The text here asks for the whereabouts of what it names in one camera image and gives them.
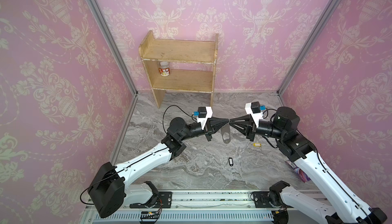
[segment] black cable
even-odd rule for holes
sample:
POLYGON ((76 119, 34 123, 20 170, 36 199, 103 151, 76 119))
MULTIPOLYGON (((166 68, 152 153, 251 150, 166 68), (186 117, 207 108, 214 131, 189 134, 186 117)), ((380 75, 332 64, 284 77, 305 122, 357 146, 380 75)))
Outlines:
POLYGON ((363 210, 362 207, 360 207, 360 204, 357 203, 357 202, 355 201, 355 199, 353 199, 353 197, 351 197, 351 195, 350 195, 348 192, 346 192, 346 190, 340 185, 340 183, 337 182, 337 180, 331 175, 331 173, 330 173, 329 171, 327 171, 327 169, 326 169, 326 167, 324 166, 323 162, 321 162, 321 159, 320 159, 320 156, 319 156, 320 154, 319 154, 319 152, 318 152, 318 149, 317 149, 316 145, 313 144, 310 140, 309 140, 309 142, 310 142, 310 143, 314 146, 314 148, 316 149, 317 159, 319 160, 321 166, 324 168, 324 172, 328 173, 328 175, 331 176, 331 178, 332 178, 332 179, 336 182, 336 184, 343 190, 343 192, 345 192, 345 194, 347 194, 347 196, 349 196, 350 199, 351 199, 351 200, 352 200, 352 201, 362 210, 362 212, 368 217, 368 219, 370 220, 370 224, 373 224, 373 222, 372 222, 372 220, 370 219, 370 217, 368 216, 368 214, 363 210))
MULTIPOLYGON (((153 153, 158 153, 158 152, 160 152, 160 151, 162 151, 162 150, 165 150, 165 149, 167 149, 167 147, 166 147, 166 148, 163 148, 163 149, 160 149, 160 150, 158 150, 158 151, 156 151, 156 152, 153 152, 153 153)), ((126 168, 129 168, 129 167, 131 167, 132 165, 134 165, 135 163, 140 162, 141 160, 143 160, 143 159, 145 159, 145 158, 147 158, 147 157, 153 155, 153 153, 151 153, 151 154, 145 156, 144 158, 139 159, 139 160, 136 161, 136 162, 131 163, 131 164, 128 165, 126 168)), ((120 173, 120 172, 122 172, 122 171, 124 171, 124 169, 120 170, 119 172, 113 173, 112 175, 110 175, 110 176, 108 176, 108 177, 106 177, 106 178, 103 178, 103 179, 100 180, 100 181, 97 181, 97 182, 91 184, 89 187, 87 187, 85 190, 83 190, 83 192, 81 192, 81 194, 80 194, 80 196, 79 196, 80 201, 81 201, 82 203, 84 203, 84 204, 94 205, 94 204, 86 203, 86 202, 84 202, 84 201, 81 199, 81 196, 83 195, 83 193, 84 193, 85 191, 87 191, 90 187, 92 187, 93 185, 95 185, 95 184, 97 184, 97 183, 100 183, 100 182, 102 182, 102 181, 104 181, 104 180, 107 180, 107 179, 109 179, 110 177, 112 177, 112 176, 114 176, 115 174, 118 174, 118 173, 120 173)))
POLYGON ((159 198, 159 201, 161 202, 161 206, 159 207, 158 211, 155 212, 153 216, 140 217, 140 220, 141 220, 140 223, 143 223, 144 222, 143 220, 145 220, 145 219, 153 219, 152 217, 154 217, 155 214, 159 212, 158 217, 156 218, 156 220, 152 224, 155 224, 158 221, 158 219, 159 219, 159 217, 161 216, 161 213, 162 213, 162 205, 163 205, 162 204, 162 200, 160 198, 159 198))
MULTIPOLYGON (((162 117, 162 127, 164 128, 164 132, 165 132, 165 133, 167 133, 166 130, 165 130, 165 126, 164 126, 165 113, 166 113, 166 111, 169 109, 169 107, 173 107, 173 106, 178 107, 183 113, 185 113, 184 110, 181 109, 178 105, 170 105, 170 106, 168 106, 167 109, 166 109, 165 112, 164 112, 163 117, 162 117)), ((187 113, 185 113, 185 114, 186 114, 188 117, 190 117, 193 121, 196 122, 196 120, 194 120, 193 114, 192 114, 192 116, 190 116, 190 115, 187 114, 187 113)))
POLYGON ((277 147, 274 147, 274 146, 271 144, 271 142, 270 142, 265 136, 262 135, 262 138, 264 138, 264 139, 268 142, 268 144, 270 144, 271 147, 277 148, 277 147))
POLYGON ((266 109, 265 111, 263 111, 263 114, 262 114, 262 118, 263 118, 263 119, 265 119, 265 118, 268 117, 268 110, 274 110, 274 111, 276 111, 276 109, 273 109, 273 108, 268 108, 268 109, 266 109))

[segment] wall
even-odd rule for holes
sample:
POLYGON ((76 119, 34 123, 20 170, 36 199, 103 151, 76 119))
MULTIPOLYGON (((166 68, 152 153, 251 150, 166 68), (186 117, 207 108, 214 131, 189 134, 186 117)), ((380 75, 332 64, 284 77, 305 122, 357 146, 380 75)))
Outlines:
POLYGON ((132 98, 85 0, 0 0, 0 60, 0 223, 79 223, 132 98))
POLYGON ((284 101, 339 177, 392 213, 392 0, 342 0, 284 101))
MULTIPOLYGON (((214 40, 215 90, 276 91, 328 0, 97 0, 139 91, 150 90, 138 54, 161 39, 214 40)), ((209 70, 172 63, 171 68, 209 70)))

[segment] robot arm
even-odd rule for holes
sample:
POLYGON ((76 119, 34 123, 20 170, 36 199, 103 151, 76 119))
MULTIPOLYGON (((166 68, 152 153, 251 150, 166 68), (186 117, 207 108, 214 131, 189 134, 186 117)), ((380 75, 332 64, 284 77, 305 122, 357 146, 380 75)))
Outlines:
POLYGON ((186 148, 183 140, 205 135, 210 141, 212 134, 229 124, 251 141, 256 134, 275 138, 279 150, 313 180, 332 205, 326 206, 281 181, 270 187, 271 202, 275 206, 292 206, 319 223, 385 222, 384 212, 371 208, 356 196, 326 165, 314 144, 297 132, 300 118, 294 110, 278 108, 273 121, 263 119, 258 102, 246 104, 245 110, 248 115, 220 119, 212 117, 211 107, 199 107, 195 112, 197 122, 187 124, 182 118, 172 119, 164 139, 148 152, 115 166, 109 162, 101 166, 88 189, 100 217, 113 214, 123 204, 154 204, 158 191, 151 182, 131 183, 156 166, 179 156, 186 148))

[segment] vent grille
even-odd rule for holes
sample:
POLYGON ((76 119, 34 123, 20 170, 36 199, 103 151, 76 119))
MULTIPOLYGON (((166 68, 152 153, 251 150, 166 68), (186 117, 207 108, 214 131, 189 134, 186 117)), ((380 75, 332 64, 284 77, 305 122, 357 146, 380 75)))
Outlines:
MULTIPOLYGON (((139 221, 141 215, 140 211, 121 211, 113 215, 100 218, 96 214, 94 223, 105 223, 110 220, 110 223, 115 221, 139 221)), ((175 222, 175 221, 273 221, 271 211, 163 211, 159 217, 160 221, 175 222)))

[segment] marble floor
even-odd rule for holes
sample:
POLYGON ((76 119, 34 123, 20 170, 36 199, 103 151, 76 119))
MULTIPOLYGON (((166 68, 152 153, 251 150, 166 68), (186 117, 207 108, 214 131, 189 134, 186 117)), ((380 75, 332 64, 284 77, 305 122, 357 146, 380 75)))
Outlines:
MULTIPOLYGON (((245 115, 248 102, 259 101, 267 108, 280 106, 275 93, 216 93, 214 96, 213 116, 220 118, 245 115)), ((209 94, 168 93, 158 109, 152 93, 139 93, 138 97, 117 163, 150 150, 164 138, 162 115, 169 105, 178 105, 192 113, 199 106, 208 106, 210 100, 209 94)), ((171 107, 165 115, 165 128, 175 117, 191 122, 178 108, 171 107)), ((210 142, 204 136, 184 142, 187 148, 179 157, 147 172, 135 183, 151 181, 158 189, 268 189, 283 180, 298 189, 316 188, 311 181, 303 183, 285 163, 288 159, 261 137, 254 141, 261 143, 261 148, 254 147, 233 128, 228 144, 223 143, 221 133, 215 133, 210 142), (228 164, 229 157, 233 158, 233 166, 228 164)))

